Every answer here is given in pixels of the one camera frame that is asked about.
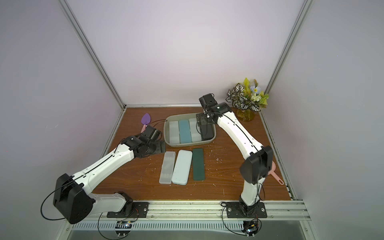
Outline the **teal ribbed pencil case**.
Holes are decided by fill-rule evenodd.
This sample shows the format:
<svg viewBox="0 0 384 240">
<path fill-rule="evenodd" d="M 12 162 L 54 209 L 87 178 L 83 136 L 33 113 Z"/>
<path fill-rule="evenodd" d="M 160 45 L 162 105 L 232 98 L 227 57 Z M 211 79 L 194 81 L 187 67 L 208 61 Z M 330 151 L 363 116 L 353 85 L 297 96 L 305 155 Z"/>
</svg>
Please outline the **teal ribbed pencil case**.
<svg viewBox="0 0 384 240">
<path fill-rule="evenodd" d="M 188 120 L 179 121 L 180 143 L 187 144 L 192 142 L 190 122 Z"/>
</svg>

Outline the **dark grey pencil case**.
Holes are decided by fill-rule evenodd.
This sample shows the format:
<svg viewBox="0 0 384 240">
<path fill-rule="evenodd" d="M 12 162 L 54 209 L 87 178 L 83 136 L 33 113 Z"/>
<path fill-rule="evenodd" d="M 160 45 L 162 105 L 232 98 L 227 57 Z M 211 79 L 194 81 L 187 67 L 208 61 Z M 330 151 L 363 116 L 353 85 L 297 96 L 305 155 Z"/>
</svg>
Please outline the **dark grey pencil case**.
<svg viewBox="0 0 384 240">
<path fill-rule="evenodd" d="M 211 140 L 214 137 L 212 125 L 201 125 L 200 133 L 203 141 Z"/>
</svg>

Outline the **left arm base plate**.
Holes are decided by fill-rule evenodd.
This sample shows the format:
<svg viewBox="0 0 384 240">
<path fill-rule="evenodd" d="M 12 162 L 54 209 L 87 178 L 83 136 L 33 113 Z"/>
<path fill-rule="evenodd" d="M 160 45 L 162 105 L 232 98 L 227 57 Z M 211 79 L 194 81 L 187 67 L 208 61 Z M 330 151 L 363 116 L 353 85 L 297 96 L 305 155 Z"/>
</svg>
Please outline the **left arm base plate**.
<svg viewBox="0 0 384 240">
<path fill-rule="evenodd" d="M 148 210 L 149 202 L 130 202 L 119 212 L 108 212 L 107 218 L 146 218 Z"/>
</svg>

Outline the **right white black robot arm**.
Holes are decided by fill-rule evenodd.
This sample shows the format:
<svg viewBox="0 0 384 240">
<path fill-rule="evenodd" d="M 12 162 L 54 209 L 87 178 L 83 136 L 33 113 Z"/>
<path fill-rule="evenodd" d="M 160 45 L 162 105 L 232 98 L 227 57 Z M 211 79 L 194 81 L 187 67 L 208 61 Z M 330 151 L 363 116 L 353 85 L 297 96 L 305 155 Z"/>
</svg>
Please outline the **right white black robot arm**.
<svg viewBox="0 0 384 240">
<path fill-rule="evenodd" d="M 259 205 L 262 185 L 272 169 L 273 149 L 258 142 L 239 122 L 227 103 L 217 103 L 213 94 L 204 95 L 199 101 L 204 110 L 203 119 L 208 124 L 222 128 L 244 158 L 240 166 L 244 186 L 239 202 L 243 214 L 249 216 Z"/>
</svg>

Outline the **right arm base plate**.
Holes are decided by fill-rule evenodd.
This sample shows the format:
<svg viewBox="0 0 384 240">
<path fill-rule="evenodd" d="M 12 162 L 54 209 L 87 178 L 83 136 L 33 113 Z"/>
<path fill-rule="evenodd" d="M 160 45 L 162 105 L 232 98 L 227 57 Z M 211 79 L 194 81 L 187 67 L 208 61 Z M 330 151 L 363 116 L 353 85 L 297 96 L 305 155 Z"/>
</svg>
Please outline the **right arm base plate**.
<svg viewBox="0 0 384 240">
<path fill-rule="evenodd" d="M 227 218 L 230 219 L 266 219 L 268 217 L 267 210 L 263 202 L 257 202 L 252 206 L 247 206 L 241 202 L 226 202 L 224 213 Z"/>
</svg>

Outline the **grey-green plastic storage box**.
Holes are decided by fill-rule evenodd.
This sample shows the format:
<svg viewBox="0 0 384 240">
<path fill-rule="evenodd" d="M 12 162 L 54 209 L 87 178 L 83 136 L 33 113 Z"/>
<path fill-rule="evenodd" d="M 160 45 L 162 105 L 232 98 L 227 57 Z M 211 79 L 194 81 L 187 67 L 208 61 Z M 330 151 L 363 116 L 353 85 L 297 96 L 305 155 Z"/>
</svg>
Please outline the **grey-green plastic storage box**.
<svg viewBox="0 0 384 240">
<path fill-rule="evenodd" d="M 182 143 L 181 133 L 186 135 L 189 130 L 191 141 Z M 214 125 L 201 125 L 198 113 L 173 115 L 166 118 L 164 123 L 164 139 L 170 147 L 181 148 L 211 143 L 217 136 Z"/>
</svg>

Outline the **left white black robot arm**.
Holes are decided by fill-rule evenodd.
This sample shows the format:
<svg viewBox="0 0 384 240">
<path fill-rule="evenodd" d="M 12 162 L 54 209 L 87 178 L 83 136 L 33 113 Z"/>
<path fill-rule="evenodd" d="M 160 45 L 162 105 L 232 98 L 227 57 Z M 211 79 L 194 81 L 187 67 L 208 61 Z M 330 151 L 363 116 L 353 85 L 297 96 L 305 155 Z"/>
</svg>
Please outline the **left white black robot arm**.
<svg viewBox="0 0 384 240">
<path fill-rule="evenodd" d="M 73 174 L 63 174 L 56 181 L 53 205 L 72 225 L 89 215 L 112 213 L 129 217 L 133 199 L 124 192 L 94 194 L 94 189 L 109 175 L 135 158 L 162 154 L 166 143 L 162 132 L 152 126 L 137 135 L 123 139 L 110 153 L 91 166 Z"/>
</svg>

